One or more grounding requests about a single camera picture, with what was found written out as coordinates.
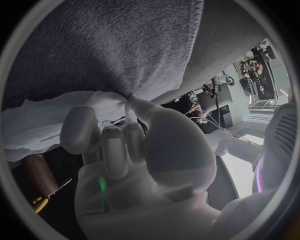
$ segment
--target green light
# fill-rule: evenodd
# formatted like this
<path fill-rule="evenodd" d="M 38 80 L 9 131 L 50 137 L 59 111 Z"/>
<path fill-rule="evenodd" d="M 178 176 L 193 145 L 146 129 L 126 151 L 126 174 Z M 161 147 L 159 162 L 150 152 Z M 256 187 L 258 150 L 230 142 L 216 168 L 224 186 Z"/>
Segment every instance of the green light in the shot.
<path fill-rule="evenodd" d="M 105 193 L 107 191 L 107 186 L 106 186 L 105 178 L 104 177 L 100 177 L 99 178 L 99 183 L 100 183 L 102 192 Z"/>

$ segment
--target wooden handle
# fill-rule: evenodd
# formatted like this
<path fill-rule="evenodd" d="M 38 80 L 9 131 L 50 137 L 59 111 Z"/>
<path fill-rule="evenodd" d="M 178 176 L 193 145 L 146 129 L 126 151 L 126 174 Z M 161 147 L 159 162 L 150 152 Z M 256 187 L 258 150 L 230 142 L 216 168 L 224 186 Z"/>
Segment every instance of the wooden handle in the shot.
<path fill-rule="evenodd" d="M 42 154 L 33 154 L 25 157 L 23 166 L 33 186 L 42 198 L 54 194 L 58 189 L 57 181 Z"/>

